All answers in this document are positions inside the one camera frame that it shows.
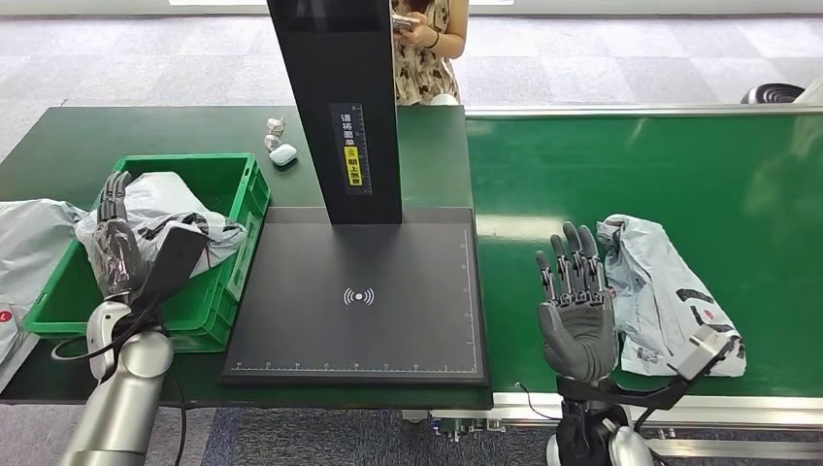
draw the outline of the floral dress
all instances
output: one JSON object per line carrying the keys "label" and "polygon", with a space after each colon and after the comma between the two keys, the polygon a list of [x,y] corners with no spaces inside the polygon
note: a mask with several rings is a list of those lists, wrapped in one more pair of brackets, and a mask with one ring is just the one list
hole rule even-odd
{"label": "floral dress", "polygon": [[[432,0],[426,9],[429,27],[445,34],[448,27],[449,0]],[[402,0],[392,0],[394,12],[407,15],[410,10]],[[448,58],[436,56],[420,46],[394,43],[394,92],[399,105],[428,104],[439,94],[450,94],[460,101],[460,91]]]}

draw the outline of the black mat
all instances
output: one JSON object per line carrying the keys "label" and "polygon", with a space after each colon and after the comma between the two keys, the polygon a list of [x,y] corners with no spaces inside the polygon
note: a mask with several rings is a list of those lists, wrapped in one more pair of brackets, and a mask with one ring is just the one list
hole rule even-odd
{"label": "black mat", "polygon": [[261,235],[223,383],[487,384],[471,209],[272,209]]}

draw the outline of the black robotic glove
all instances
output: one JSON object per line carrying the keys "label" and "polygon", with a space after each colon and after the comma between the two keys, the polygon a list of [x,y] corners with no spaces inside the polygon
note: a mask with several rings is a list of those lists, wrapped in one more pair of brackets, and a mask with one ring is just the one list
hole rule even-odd
{"label": "black robotic glove", "polygon": [[617,364],[617,336],[611,292],[594,236],[586,226],[563,224],[568,252],[552,235],[556,275],[542,251],[537,260],[545,301],[538,306],[543,356],[555,372],[580,382],[596,382]]}
{"label": "black robotic glove", "polygon": [[129,183],[128,172],[114,172],[106,179],[97,209],[97,229],[91,237],[93,246],[88,251],[97,287],[107,300],[122,296],[127,301],[128,294],[143,285],[148,272],[123,203]]}

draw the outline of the black chair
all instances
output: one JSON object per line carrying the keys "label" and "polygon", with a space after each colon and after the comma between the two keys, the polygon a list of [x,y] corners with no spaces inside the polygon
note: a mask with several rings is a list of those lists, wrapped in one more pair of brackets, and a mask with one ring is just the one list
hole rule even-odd
{"label": "black chair", "polygon": [[752,87],[743,96],[742,104],[791,104],[805,89],[792,84],[769,83]]}

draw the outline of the green table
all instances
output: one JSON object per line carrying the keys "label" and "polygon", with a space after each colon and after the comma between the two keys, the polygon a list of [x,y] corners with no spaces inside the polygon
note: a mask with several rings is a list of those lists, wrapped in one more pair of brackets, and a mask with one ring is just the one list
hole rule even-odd
{"label": "green table", "polygon": [[[283,139],[299,151],[280,170],[263,145],[266,119],[284,117]],[[407,206],[470,206],[469,156],[462,109],[398,112],[403,197]],[[431,138],[432,134],[447,137]],[[276,206],[321,206],[323,198],[293,107],[49,109],[0,165],[0,199],[52,198],[88,208],[115,162],[128,154],[252,152]],[[88,368],[50,360],[41,342],[0,396],[3,403],[84,403]],[[217,385],[223,354],[179,354],[172,373],[190,406],[489,408],[488,389],[237,388]],[[177,403],[166,387],[163,399]]]}
{"label": "green table", "polygon": [[[816,370],[823,316],[814,299],[823,283],[823,247],[816,239],[823,226],[823,111],[769,107],[764,114],[763,108],[756,108],[758,113],[747,109],[469,112],[471,183],[496,405],[498,399],[510,398],[507,393],[514,396],[517,381],[538,395],[554,390],[536,326],[542,291],[534,251],[566,219],[594,226],[609,214],[622,213],[666,227],[746,340],[746,375],[702,381],[693,394],[716,398],[716,403],[743,400],[744,407],[799,400],[781,406],[823,410],[823,373]],[[287,139],[303,158],[300,170],[279,172],[263,163],[274,203],[318,204],[321,197],[311,180],[305,141],[295,131],[296,116],[284,108],[253,107],[52,109],[0,166],[0,199],[49,196],[87,205],[114,161],[127,153],[261,155],[261,128],[271,115],[289,118]],[[398,118],[407,204],[471,203],[472,195],[464,189],[468,174],[461,109],[405,108]],[[465,184],[456,187],[437,183],[461,176]],[[47,350],[45,344],[35,349],[0,402],[84,399],[91,387],[84,368],[55,369]],[[476,410],[490,403],[484,390],[221,388],[214,383],[220,363],[219,355],[177,357],[175,371],[192,404]],[[46,374],[49,383],[42,383]],[[638,388],[665,381],[622,373],[616,377]]]}

